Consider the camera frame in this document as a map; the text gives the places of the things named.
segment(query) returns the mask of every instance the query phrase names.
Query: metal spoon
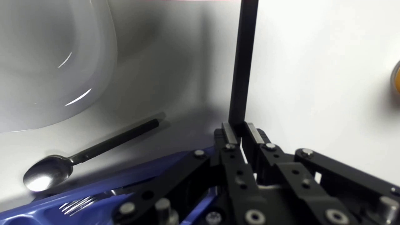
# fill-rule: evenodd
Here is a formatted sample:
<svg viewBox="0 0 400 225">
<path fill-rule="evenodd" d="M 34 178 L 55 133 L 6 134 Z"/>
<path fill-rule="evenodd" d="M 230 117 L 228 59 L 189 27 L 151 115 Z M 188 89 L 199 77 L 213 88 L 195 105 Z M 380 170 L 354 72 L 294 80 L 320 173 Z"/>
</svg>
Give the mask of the metal spoon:
<svg viewBox="0 0 400 225">
<path fill-rule="evenodd" d="M 70 158 L 61 155 L 50 155 L 33 165 L 24 175 L 24 185 L 34 193 L 45 192 L 61 184 L 66 178 L 73 174 L 73 168 L 76 164 L 88 162 L 100 154 L 104 154 L 113 148 L 121 145 L 134 138 L 138 138 L 160 125 L 160 119 L 150 119 L 144 122 L 123 134 L 113 137 L 98 145 L 94 145 L 86 150 L 78 153 Z"/>
</svg>

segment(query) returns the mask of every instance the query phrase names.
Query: blue surface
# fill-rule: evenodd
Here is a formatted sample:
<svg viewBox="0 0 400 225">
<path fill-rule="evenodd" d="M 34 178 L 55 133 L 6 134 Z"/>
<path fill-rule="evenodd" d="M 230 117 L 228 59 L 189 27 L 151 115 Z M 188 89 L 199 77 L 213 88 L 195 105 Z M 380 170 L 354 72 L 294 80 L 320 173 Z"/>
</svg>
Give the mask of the blue surface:
<svg viewBox="0 0 400 225">
<path fill-rule="evenodd" d="M 110 179 L 100 180 L 71 192 L 35 200 L 0 214 L 0 225 L 111 225 L 111 213 L 129 195 L 118 195 L 98 202 L 74 217 L 65 217 L 60 207 L 65 203 L 96 195 L 106 190 L 133 185 L 159 177 L 188 153 L 170 155 L 140 167 L 119 173 Z"/>
</svg>

